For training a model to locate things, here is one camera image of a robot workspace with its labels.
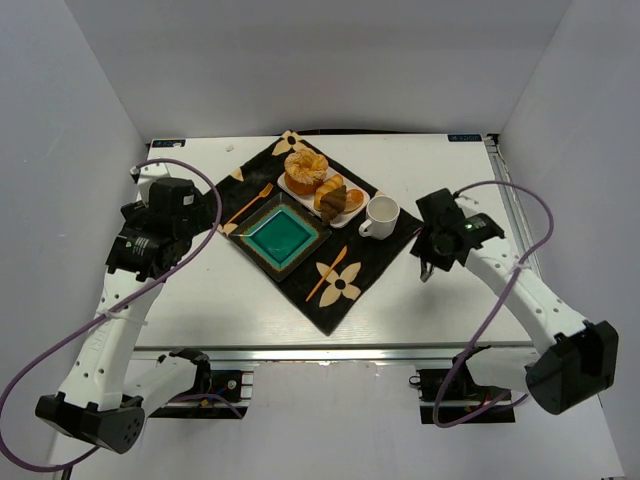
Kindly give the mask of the metal tongs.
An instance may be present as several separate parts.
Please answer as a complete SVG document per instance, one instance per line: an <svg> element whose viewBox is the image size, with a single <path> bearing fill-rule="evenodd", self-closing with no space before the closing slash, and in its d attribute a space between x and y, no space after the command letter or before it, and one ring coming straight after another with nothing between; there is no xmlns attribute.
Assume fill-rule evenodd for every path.
<svg viewBox="0 0 640 480"><path fill-rule="evenodd" d="M435 266L428 256L420 258L420 280L426 283L434 274Z"/></svg>

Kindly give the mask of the brown chocolate croissant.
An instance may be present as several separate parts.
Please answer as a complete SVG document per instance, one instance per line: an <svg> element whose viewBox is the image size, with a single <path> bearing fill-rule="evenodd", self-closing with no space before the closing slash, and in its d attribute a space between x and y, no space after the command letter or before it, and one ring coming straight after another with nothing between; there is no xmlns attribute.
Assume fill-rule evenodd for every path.
<svg viewBox="0 0 640 480"><path fill-rule="evenodd" d="M320 199L321 219L325 225L329 225L346 208L347 190L345 186L336 188Z"/></svg>

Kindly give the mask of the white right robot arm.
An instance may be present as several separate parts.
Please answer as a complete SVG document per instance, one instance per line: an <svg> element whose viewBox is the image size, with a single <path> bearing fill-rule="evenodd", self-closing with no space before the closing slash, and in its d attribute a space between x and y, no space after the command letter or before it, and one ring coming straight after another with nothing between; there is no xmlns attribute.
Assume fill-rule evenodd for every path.
<svg viewBox="0 0 640 480"><path fill-rule="evenodd" d="M616 372L619 335L607 321L593 323L568 306L531 271L528 258L511 248L504 230L475 201L441 189L417 200L424 221L412 254L421 277L460 264L498 298L524 328L533 348L480 347L474 335L453 364L436 399L462 375L478 386L522 392L546 412L559 415L609 389Z"/></svg>

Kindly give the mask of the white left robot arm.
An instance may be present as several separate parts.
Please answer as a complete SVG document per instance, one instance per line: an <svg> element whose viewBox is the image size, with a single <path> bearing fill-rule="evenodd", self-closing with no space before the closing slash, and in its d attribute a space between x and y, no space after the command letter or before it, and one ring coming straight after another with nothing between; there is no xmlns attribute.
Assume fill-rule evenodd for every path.
<svg viewBox="0 0 640 480"><path fill-rule="evenodd" d="M216 193L201 193L190 180L164 177L146 196L122 207L122 229L106 261L98 314L74 366L57 393L42 396L38 418L59 432L123 454L139 438L144 421L176 397L211 387L209 358L182 348L161 355L135 380L126 371L147 314L167 276L191 250L193 239L215 230Z"/></svg>

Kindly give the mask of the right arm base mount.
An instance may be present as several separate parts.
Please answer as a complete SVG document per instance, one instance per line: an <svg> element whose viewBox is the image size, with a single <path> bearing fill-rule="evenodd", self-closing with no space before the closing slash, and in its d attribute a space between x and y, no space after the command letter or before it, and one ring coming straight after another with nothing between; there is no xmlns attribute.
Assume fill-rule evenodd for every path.
<svg viewBox="0 0 640 480"><path fill-rule="evenodd" d="M433 407L436 396L447 373L447 369L420 369L408 379L409 386L418 393L420 420L423 425L433 424ZM478 386L473 381L457 375L443 396L439 408L439 419L445 423L453 422L489 404L501 394L501 389ZM514 409L509 407L511 402L512 395L508 393L491 410L471 419L468 424L515 423Z"/></svg>

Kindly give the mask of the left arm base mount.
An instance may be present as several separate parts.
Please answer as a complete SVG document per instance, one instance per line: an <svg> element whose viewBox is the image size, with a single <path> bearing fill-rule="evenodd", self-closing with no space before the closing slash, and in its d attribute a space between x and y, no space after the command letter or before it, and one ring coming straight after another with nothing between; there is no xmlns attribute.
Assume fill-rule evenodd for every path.
<svg viewBox="0 0 640 480"><path fill-rule="evenodd" d="M199 350L162 354L152 373L151 418L241 420L247 413L252 374L214 367Z"/></svg>

